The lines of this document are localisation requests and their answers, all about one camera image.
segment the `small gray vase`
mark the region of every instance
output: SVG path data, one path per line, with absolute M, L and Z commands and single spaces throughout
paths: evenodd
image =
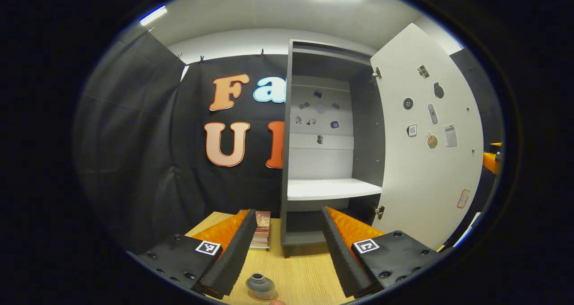
M 262 274 L 252 274 L 245 282 L 253 296 L 258 299 L 273 299 L 275 297 L 275 284 Z

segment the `wooden table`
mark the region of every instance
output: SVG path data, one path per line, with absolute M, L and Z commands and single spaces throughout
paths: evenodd
M 185 234 L 188 237 L 231 217 L 232 214 L 213 212 Z M 230 296 L 223 297 L 232 305 L 266 305 L 248 295 L 245 281 L 254 273 L 263 274 L 275 282 L 280 301 L 287 305 L 339 305 L 352 301 L 345 297 L 330 259 L 326 244 L 296 246 L 289 258 L 283 256 L 279 234 L 281 220 L 271 219 L 269 251 L 250 251 Z

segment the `screw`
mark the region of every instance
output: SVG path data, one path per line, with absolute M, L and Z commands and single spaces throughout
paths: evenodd
M 388 271 L 383 271 L 382 273 L 379 274 L 379 278 L 383 279 L 383 278 L 387 278 L 391 275 L 390 272 Z

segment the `cabinet shelf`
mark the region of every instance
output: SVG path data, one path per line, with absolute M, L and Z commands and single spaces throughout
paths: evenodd
M 345 199 L 380 194 L 382 188 L 363 181 L 348 179 L 289 180 L 287 200 Z

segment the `ceiling light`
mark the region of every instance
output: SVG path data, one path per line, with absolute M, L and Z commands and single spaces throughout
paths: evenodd
M 139 23 L 142 24 L 142 26 L 147 25 L 148 23 L 158 19 L 159 17 L 163 16 L 166 12 L 168 12 L 168 10 L 165 8 L 165 6 L 161 6 L 157 9 L 155 9 L 154 11 L 152 11 L 152 13 L 150 13 L 149 15 L 146 15 L 145 17 L 143 17 Z

